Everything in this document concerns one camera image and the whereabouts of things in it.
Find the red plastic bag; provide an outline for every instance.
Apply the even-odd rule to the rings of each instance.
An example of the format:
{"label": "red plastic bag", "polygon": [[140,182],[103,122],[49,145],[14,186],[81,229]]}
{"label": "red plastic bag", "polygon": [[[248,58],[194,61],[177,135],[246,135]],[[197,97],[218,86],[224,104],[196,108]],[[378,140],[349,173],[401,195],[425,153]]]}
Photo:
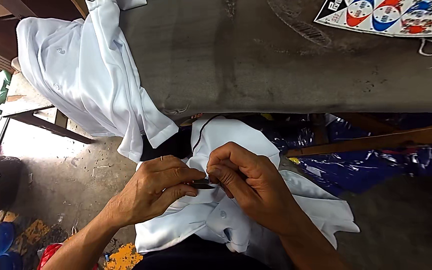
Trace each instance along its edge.
{"label": "red plastic bag", "polygon": [[[56,253],[56,251],[63,246],[62,243],[52,243],[48,245],[43,255],[41,256],[41,260],[39,261],[39,265],[37,266],[37,270],[41,270],[43,266],[49,261],[49,259]],[[98,264],[93,266],[93,270],[98,270]]]}

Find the black thread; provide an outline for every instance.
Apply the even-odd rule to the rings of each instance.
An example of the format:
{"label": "black thread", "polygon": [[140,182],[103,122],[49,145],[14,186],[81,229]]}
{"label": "black thread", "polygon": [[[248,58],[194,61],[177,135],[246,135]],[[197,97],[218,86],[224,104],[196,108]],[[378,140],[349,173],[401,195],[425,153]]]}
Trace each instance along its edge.
{"label": "black thread", "polygon": [[202,125],[201,130],[199,131],[199,139],[198,142],[194,145],[194,147],[192,148],[192,152],[195,152],[196,146],[198,146],[199,142],[201,141],[201,136],[203,135],[203,129],[205,128],[205,126],[213,119],[215,119],[218,116],[223,116],[222,114],[216,114],[213,117],[209,118],[209,120],[207,120],[206,123],[204,123],[204,125]]}

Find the forearm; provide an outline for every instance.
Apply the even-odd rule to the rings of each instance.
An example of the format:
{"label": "forearm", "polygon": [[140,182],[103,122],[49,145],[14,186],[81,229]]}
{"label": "forearm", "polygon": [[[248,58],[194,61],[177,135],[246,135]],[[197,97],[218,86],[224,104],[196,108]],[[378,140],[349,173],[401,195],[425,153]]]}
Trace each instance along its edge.
{"label": "forearm", "polygon": [[86,227],[63,243],[42,270],[91,269],[119,230],[108,218],[107,211],[103,209]]}
{"label": "forearm", "polygon": [[349,269],[326,237],[304,215],[294,233],[279,235],[281,243],[298,270]]}

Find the wooden table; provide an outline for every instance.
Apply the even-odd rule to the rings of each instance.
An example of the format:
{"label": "wooden table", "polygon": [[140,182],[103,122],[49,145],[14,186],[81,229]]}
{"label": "wooden table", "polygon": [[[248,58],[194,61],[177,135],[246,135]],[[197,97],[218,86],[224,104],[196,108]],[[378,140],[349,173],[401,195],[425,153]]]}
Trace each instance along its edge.
{"label": "wooden table", "polygon": [[54,108],[43,95],[34,89],[21,73],[14,74],[9,85],[2,117],[44,128],[59,136],[68,137],[81,143],[90,144],[93,140],[66,129],[68,117],[57,110],[55,123],[34,115],[35,112]]}

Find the yellow paint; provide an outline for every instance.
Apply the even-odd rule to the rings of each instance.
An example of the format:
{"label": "yellow paint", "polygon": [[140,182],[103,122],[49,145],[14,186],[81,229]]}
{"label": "yellow paint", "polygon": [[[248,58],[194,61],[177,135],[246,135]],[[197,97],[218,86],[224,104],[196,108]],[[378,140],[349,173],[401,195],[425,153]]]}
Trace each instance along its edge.
{"label": "yellow paint", "polygon": [[45,236],[49,231],[50,228],[46,226],[43,221],[37,219],[14,240],[14,246],[16,247],[16,251],[19,254],[24,255],[27,252],[27,245],[34,245],[41,239],[41,237]]}
{"label": "yellow paint", "polygon": [[136,252],[132,243],[120,247],[115,253],[109,256],[109,261],[104,266],[105,270],[131,270],[136,263],[143,259],[143,255]]}
{"label": "yellow paint", "polygon": [[6,212],[6,215],[3,218],[4,222],[13,222],[16,220],[16,218],[18,217],[18,214],[15,214],[13,212]]}
{"label": "yellow paint", "polygon": [[290,157],[289,160],[296,163],[296,164],[300,163],[300,160],[297,157]]}

